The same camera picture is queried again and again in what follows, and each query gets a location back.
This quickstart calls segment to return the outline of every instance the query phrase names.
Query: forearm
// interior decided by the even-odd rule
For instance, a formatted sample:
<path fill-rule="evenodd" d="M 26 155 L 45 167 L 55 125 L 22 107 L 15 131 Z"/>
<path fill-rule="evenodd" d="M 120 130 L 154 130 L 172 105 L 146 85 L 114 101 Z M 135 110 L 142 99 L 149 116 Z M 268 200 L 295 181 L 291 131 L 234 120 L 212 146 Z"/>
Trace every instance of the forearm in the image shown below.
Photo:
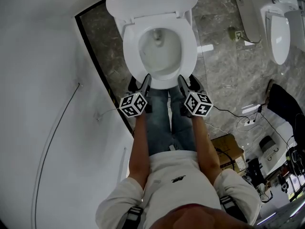
<path fill-rule="evenodd" d="M 132 153 L 129 160 L 129 177 L 144 189 L 149 175 L 149 155 L 145 113 L 136 117 Z"/>
<path fill-rule="evenodd" d="M 221 173 L 218 154 L 209 138 L 203 118 L 194 117 L 192 122 L 200 170 L 213 184 Z"/>

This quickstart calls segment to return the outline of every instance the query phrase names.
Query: cube with fiducial markers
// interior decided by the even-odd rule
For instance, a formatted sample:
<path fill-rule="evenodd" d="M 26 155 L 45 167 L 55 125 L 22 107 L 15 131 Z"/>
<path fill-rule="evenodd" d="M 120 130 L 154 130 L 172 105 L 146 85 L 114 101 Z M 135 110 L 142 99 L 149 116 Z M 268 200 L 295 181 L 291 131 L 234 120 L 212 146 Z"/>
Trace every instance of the cube with fiducial markers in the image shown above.
<path fill-rule="evenodd" d="M 121 98 L 119 109 L 126 115 L 126 117 L 135 117 L 142 114 L 147 101 L 141 93 L 135 93 L 124 98 Z"/>
<path fill-rule="evenodd" d="M 195 116 L 207 116 L 213 107 L 207 94 L 190 92 L 185 102 L 185 107 Z"/>

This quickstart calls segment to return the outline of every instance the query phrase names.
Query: black floor border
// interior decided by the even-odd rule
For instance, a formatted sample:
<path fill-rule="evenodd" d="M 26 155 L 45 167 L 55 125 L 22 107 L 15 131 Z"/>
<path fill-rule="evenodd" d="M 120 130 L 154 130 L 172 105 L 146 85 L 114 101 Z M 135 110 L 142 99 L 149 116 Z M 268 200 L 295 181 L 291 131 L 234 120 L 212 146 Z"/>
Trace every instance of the black floor border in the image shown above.
<path fill-rule="evenodd" d="M 105 2 L 106 2 L 106 0 L 102 0 L 102 1 L 99 1 L 98 3 L 95 3 L 95 4 L 92 5 L 91 7 L 85 9 L 84 11 L 82 11 L 82 12 L 80 12 L 78 15 L 76 15 L 76 16 L 75 16 L 75 20 L 76 20 L 76 23 L 77 23 L 78 28 L 80 29 L 81 36 L 82 36 L 82 38 L 83 38 L 83 40 L 84 40 L 84 43 L 85 43 L 85 45 L 86 45 L 86 48 L 87 48 L 87 50 L 88 50 L 88 52 L 89 52 L 89 55 L 90 55 L 92 61 L 93 61 L 93 64 L 94 64 L 94 66 L 95 66 L 95 68 L 96 68 L 96 70 L 97 70 L 97 72 L 98 72 L 98 74 L 99 74 L 99 76 L 100 76 L 100 78 L 101 78 L 103 84 L 105 85 L 105 87 L 106 87 L 106 89 L 107 89 L 107 92 L 108 92 L 108 94 L 109 94 L 111 100 L 113 101 L 115 107 L 116 107 L 116 108 L 119 108 L 119 102 L 116 100 L 116 97 L 115 97 L 115 95 L 113 94 L 113 91 L 112 91 L 111 87 L 109 86 L 109 84 L 108 84 L 108 82 L 107 82 L 107 79 L 106 79 L 106 77 L 105 77 L 105 75 L 104 75 L 104 73 L 103 73 L 103 71 L 102 71 L 102 69 L 101 69 L 101 66 L 100 66 L 100 64 L 99 64 L 99 62 L 98 62 L 98 60 L 97 60 L 97 58 L 96 58 L 96 56 L 95 56 L 95 54 L 94 54 L 94 51 L 93 51 L 93 49 L 92 49 L 92 47 L 91 47 L 91 44 L 90 44 L 90 41 L 89 41 L 89 39 L 88 39 L 88 37 L 87 37 L 86 31 L 85 31 L 85 29 L 84 29 L 84 26 L 83 26 L 83 24 L 82 24 L 82 22 L 81 22 L 81 16 L 82 16 L 83 14 L 87 13 L 87 12 L 90 11 L 91 9 L 94 9 L 95 7 L 101 5 L 101 4 L 105 3 Z M 124 121 L 126 127 L 127 127 L 128 130 L 130 131 L 130 133 L 133 134 L 132 128 L 131 128 L 130 124 L 128 123 L 126 116 L 122 113 L 122 111 L 118 110 L 118 112 L 119 112 L 119 114 L 120 114 L 122 120 Z"/>

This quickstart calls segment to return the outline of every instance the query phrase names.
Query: black logo on shirt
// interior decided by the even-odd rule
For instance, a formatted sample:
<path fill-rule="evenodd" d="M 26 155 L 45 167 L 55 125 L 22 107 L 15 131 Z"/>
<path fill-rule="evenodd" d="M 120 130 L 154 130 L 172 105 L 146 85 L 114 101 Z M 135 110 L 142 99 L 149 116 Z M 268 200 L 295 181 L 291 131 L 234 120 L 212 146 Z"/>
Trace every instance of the black logo on shirt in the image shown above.
<path fill-rule="evenodd" d="M 182 181 L 183 177 L 185 177 L 185 176 L 177 177 L 177 178 L 173 179 L 172 182 L 175 183 L 177 181 Z"/>

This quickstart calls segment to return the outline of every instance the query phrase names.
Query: tile floor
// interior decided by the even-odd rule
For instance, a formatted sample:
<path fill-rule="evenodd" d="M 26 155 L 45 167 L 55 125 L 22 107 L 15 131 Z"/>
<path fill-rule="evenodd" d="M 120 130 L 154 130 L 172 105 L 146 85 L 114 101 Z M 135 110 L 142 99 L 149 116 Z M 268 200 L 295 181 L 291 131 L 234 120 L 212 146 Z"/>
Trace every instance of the tile floor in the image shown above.
<path fill-rule="evenodd" d="M 81 21 L 108 83 L 117 99 L 122 98 L 131 74 L 124 61 L 122 39 L 113 17 L 102 4 L 82 15 Z M 305 53 L 291 47 L 286 62 L 276 65 L 261 44 L 245 46 L 242 40 L 230 40 L 228 28 L 232 26 L 243 30 L 235 0 L 198 0 L 193 9 L 193 30 L 199 49 L 193 74 L 206 88 L 214 105 L 242 115 L 243 107 L 264 102 L 267 83 L 273 78 L 299 102 L 304 111 Z M 201 51 L 201 47 L 205 50 L 211 45 L 213 50 Z M 268 109 L 263 108 L 263 111 L 275 128 L 284 122 Z M 244 127 L 240 123 L 238 131 L 239 120 L 215 108 L 205 119 L 207 124 L 222 129 L 208 125 L 212 139 L 224 135 L 224 132 L 232 133 L 239 146 L 245 149 L 247 158 L 261 156 L 258 143 L 273 132 L 272 128 L 264 119 L 258 119 L 256 125 L 260 126 Z"/>

